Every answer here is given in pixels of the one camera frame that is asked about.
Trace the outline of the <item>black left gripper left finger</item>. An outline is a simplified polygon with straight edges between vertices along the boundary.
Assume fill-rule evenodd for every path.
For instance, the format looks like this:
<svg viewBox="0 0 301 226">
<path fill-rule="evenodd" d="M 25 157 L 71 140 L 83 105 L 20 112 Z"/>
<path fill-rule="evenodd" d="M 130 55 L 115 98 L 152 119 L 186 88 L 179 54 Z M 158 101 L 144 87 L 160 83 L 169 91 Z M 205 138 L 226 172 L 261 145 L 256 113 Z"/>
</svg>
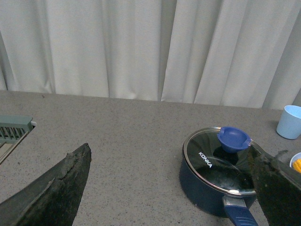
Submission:
<svg viewBox="0 0 301 226">
<path fill-rule="evenodd" d="M 81 145 L 0 204 L 2 226 L 71 226 L 89 175 L 91 149 Z"/>
</svg>

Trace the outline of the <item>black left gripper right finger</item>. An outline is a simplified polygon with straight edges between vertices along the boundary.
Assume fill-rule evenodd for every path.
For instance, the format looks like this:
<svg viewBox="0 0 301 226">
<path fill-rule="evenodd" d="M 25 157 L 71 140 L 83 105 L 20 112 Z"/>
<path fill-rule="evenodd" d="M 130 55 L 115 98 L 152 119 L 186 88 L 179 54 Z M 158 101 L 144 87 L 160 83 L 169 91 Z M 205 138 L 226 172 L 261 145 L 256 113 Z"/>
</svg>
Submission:
<svg viewBox="0 0 301 226">
<path fill-rule="evenodd" d="M 270 226 L 301 224 L 301 174 L 276 156 L 251 143 L 250 172 L 257 200 Z"/>
</svg>

